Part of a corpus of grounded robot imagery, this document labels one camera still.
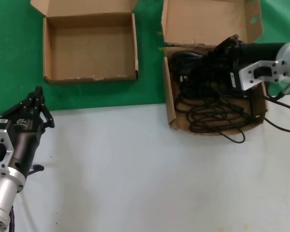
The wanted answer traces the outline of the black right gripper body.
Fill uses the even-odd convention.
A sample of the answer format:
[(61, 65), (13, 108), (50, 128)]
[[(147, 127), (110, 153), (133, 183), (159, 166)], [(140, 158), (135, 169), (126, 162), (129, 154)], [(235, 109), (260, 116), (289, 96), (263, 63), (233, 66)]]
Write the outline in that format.
[(232, 42), (228, 50), (229, 72), (240, 69), (258, 61), (270, 61), (273, 67), (279, 50), (286, 43), (244, 43), (243, 41)]

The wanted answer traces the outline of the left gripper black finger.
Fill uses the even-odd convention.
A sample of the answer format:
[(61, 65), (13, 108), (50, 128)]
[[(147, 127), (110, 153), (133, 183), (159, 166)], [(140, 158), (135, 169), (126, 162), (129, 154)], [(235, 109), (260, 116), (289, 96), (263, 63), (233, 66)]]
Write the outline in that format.
[(42, 112), (42, 87), (29, 93), (28, 96), (14, 105), (4, 113), (0, 114), (0, 119), (9, 119), (12, 116), (34, 114), (39, 115)]
[(40, 113), (42, 113), (43, 116), (45, 117), (46, 121), (43, 122), (44, 129), (55, 127), (54, 119), (53, 119), (49, 109), (47, 108), (47, 106), (45, 104), (44, 95), (41, 95), (39, 98), (36, 99), (35, 109), (37, 110), (38, 115), (40, 115)]

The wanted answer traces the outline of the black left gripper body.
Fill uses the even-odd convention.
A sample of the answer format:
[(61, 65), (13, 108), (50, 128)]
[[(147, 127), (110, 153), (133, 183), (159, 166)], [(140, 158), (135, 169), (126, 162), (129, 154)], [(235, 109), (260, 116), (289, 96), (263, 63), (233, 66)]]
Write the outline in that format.
[(14, 152), (9, 167), (19, 171), (25, 178), (33, 163), (35, 152), (45, 132), (39, 113), (16, 113), (6, 117), (14, 125)]

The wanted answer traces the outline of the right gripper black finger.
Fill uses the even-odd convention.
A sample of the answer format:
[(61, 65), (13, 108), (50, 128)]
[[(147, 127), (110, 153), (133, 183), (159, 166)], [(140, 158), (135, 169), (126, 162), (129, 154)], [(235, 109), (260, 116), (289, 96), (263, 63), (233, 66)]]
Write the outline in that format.
[(234, 59), (228, 57), (203, 57), (204, 74), (222, 74), (228, 75), (233, 69)]
[(202, 59), (237, 59), (240, 41), (238, 34), (228, 37), (213, 50), (202, 56)]

